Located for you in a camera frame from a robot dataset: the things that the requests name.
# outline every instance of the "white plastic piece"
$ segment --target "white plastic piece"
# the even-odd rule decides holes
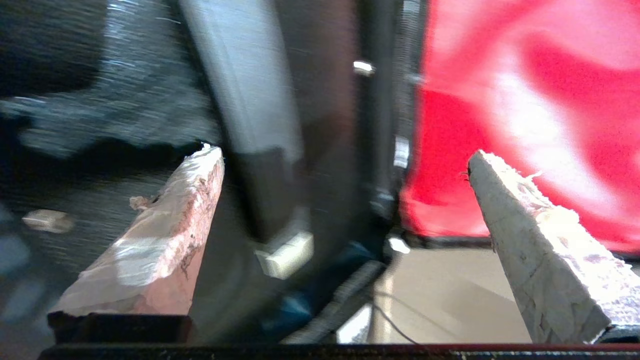
[[[393,249],[394,251],[400,252],[402,254],[409,254],[411,252],[411,248],[409,247],[409,245],[407,245],[404,240],[398,237],[392,236],[388,241],[391,249]]]
[[[303,231],[274,253],[257,251],[256,255],[266,275],[284,280],[311,260],[314,255],[314,236]]]
[[[372,314],[373,307],[371,304],[366,304],[361,307],[357,313],[335,332],[338,344],[359,343],[362,333],[365,332],[371,324]]]

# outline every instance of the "red fabric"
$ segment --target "red fabric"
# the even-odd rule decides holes
[[[484,149],[610,250],[640,254],[640,1],[432,0],[402,193],[424,236],[486,236],[468,182]]]

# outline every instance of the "beige floor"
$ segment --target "beige floor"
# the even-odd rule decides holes
[[[377,284],[378,305],[419,343],[530,343],[491,250],[412,250]],[[375,343],[407,343],[374,312]]]

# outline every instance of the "dark fabric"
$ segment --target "dark fabric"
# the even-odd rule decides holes
[[[25,3],[23,10],[38,13],[46,7]],[[81,26],[95,20],[97,11],[87,8],[67,8],[67,21]],[[37,27],[37,17],[22,20],[29,29]],[[45,208],[77,219],[64,236],[23,229],[23,237],[71,274],[88,266],[129,225],[135,215],[128,208],[130,196],[153,195],[197,140],[220,139],[184,29],[167,4],[110,0],[103,28],[102,58],[90,86],[0,101],[1,198],[17,216]]]

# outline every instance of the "black surface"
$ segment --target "black surface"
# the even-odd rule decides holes
[[[106,3],[0,1],[0,97],[88,86],[104,50]]]
[[[284,346],[237,348],[146,347],[56,347],[41,360],[89,359],[637,359],[640,345],[378,345],[378,346]]]
[[[56,344],[64,343],[186,343],[192,331],[184,315],[89,314],[48,316]]]

